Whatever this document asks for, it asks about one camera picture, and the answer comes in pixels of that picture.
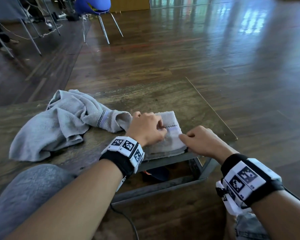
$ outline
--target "wooden table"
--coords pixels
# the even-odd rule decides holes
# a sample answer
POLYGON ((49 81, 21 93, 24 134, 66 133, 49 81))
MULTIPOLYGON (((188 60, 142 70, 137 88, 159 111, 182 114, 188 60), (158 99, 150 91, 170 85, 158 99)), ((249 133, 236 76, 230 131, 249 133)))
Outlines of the wooden table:
MULTIPOLYGON (((187 78, 120 88, 115 91, 96 93, 92 96, 110 109, 125 110, 130 113, 134 111, 156 113, 173 110, 184 133, 197 125, 203 125, 212 129, 228 144, 237 139, 187 78)), ((84 135, 83 143, 54 152, 50 158, 44 161, 34 163, 9 160, 9 147, 16 133, 30 118, 44 111, 47 104, 48 101, 45 100, 0 107, 0 194, 18 173, 41 163, 55 164, 72 172, 80 173, 99 159, 101 151, 115 136, 123 134, 123 132, 113 134, 92 127, 84 135)), ((214 159, 208 159, 204 165, 201 165, 196 155, 184 153, 174 157, 144 161, 140 165, 139 171, 186 160, 189 160, 193 175, 129 192, 117 193, 113 202, 144 197, 202 181, 217 165, 214 159)))

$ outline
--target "denim shorts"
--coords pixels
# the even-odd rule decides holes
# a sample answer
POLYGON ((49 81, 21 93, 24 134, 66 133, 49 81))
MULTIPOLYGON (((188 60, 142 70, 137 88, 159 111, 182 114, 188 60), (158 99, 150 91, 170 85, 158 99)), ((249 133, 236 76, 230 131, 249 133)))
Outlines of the denim shorts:
POLYGON ((252 213, 244 213, 237 217, 235 234, 237 240, 270 240, 266 230, 252 213))

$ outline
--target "person's right hand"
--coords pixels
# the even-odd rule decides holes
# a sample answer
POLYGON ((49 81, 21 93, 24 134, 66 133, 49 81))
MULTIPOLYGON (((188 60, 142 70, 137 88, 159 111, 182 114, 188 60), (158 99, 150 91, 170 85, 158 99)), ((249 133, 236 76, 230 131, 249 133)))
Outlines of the person's right hand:
POLYGON ((238 153, 235 149, 221 140, 211 129, 199 125, 188 133, 180 134, 180 140, 194 153, 212 157, 221 165, 232 154, 238 153))

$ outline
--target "folded towel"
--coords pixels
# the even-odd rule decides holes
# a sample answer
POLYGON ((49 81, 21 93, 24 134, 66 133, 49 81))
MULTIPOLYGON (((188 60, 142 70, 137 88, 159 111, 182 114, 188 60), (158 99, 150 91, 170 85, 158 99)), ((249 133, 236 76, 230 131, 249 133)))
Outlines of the folded towel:
POLYGON ((83 141, 89 126, 115 133, 127 130, 131 115, 110 110, 88 94, 78 90, 58 90, 47 110, 30 119, 17 133, 9 158, 17 161, 42 161, 51 151, 83 141))
POLYGON ((144 148, 144 160, 151 160, 162 157, 172 157, 185 152, 187 148, 179 139, 182 134, 179 123, 173 111, 156 113, 163 121, 163 127, 167 129, 167 134, 163 141, 144 148))

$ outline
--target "person's foot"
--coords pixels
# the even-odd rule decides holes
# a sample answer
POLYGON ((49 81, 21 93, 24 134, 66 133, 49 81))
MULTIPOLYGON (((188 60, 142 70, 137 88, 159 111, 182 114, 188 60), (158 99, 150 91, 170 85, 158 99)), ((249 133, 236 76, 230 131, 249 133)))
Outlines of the person's foot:
POLYGON ((0 50, 3 52, 8 52, 8 51, 12 51, 11 48, 7 47, 7 49, 5 47, 1 47, 0 50))
POLYGON ((10 43, 12 43, 12 44, 19 44, 20 41, 19 40, 10 39, 10 43))

